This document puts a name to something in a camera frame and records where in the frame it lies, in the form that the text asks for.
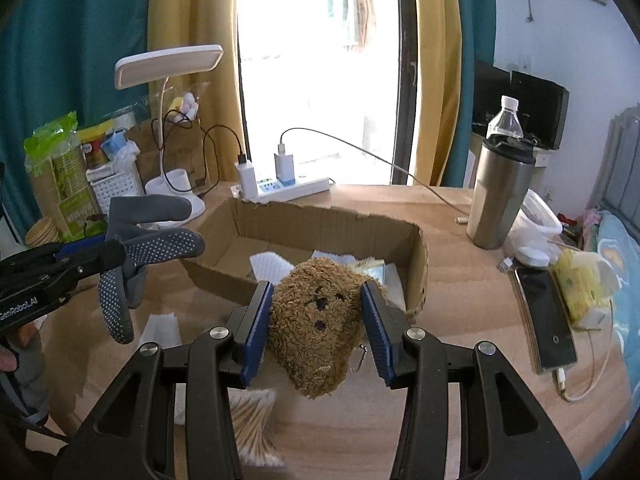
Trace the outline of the person's hand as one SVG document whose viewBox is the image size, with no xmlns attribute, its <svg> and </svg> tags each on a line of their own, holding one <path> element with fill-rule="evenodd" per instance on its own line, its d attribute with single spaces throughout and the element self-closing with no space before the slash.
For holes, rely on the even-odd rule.
<svg viewBox="0 0 640 480">
<path fill-rule="evenodd" d="M 38 334 L 38 328 L 34 323 L 23 325 L 18 330 L 10 333 L 6 344 L 0 348 L 0 372 L 14 372 L 17 369 L 17 349 L 25 349 Z"/>
</svg>

